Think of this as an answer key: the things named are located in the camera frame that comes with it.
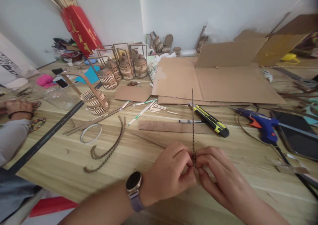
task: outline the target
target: phone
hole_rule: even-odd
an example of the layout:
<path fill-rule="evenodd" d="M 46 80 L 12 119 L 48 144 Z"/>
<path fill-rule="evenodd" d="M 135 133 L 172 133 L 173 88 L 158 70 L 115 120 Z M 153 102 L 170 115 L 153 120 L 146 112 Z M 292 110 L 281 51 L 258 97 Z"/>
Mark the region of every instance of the phone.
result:
<path fill-rule="evenodd" d="M 275 112 L 273 115 L 282 124 L 316 135 L 306 120 L 300 116 L 283 112 Z M 306 136 L 300 132 L 282 126 L 277 126 L 276 129 L 287 149 L 292 154 L 318 161 L 318 139 Z"/>

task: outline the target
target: blue glue gun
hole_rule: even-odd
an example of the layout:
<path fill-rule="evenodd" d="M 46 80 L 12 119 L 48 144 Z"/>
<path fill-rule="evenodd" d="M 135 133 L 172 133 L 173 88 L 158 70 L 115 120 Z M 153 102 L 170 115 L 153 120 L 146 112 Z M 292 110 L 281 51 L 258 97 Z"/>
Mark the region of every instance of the blue glue gun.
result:
<path fill-rule="evenodd" d="M 267 144 L 276 144 L 278 138 L 273 129 L 274 126 L 278 126 L 279 121 L 275 118 L 267 117 L 258 112 L 247 110 L 244 108 L 231 108 L 240 116 L 249 119 L 252 123 L 250 126 L 254 126 L 261 130 L 261 141 Z"/>

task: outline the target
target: orange trigger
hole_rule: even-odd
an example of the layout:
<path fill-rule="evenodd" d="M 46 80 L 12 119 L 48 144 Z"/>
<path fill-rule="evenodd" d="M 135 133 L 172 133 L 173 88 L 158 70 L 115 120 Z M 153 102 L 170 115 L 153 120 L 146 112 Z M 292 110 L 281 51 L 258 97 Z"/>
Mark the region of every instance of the orange trigger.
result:
<path fill-rule="evenodd" d="M 253 122 L 250 124 L 250 126 L 254 126 L 256 128 L 262 128 L 261 125 L 252 117 L 250 117 L 249 119 L 251 119 Z"/>

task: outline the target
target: watch face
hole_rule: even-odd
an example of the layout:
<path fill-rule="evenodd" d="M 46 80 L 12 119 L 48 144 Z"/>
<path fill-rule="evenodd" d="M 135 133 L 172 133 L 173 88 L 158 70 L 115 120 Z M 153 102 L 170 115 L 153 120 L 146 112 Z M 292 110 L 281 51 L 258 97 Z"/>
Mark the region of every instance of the watch face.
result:
<path fill-rule="evenodd" d="M 126 189 L 127 190 L 131 190 L 134 187 L 136 187 L 138 185 L 140 179 L 141 179 L 141 173 L 139 171 L 133 172 L 129 176 L 129 178 L 128 178 L 127 182 L 126 182 Z"/>

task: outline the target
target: yellow utility knife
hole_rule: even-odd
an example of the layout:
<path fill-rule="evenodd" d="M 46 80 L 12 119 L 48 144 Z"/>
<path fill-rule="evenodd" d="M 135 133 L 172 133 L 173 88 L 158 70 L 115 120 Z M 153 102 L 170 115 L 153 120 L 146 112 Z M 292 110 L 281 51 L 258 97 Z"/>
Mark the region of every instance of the yellow utility knife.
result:
<path fill-rule="evenodd" d="M 210 125 L 212 127 L 212 129 L 218 133 L 220 136 L 222 137 L 228 137 L 230 132 L 228 130 L 228 128 L 226 126 L 224 126 L 218 119 L 216 119 L 215 117 L 211 116 L 209 113 L 207 113 L 206 111 L 204 111 L 202 108 L 200 108 L 197 105 L 194 105 L 192 103 L 188 104 L 193 107 L 195 113 L 202 118 L 202 120 L 204 120 L 205 123 L 207 123 L 208 125 Z"/>

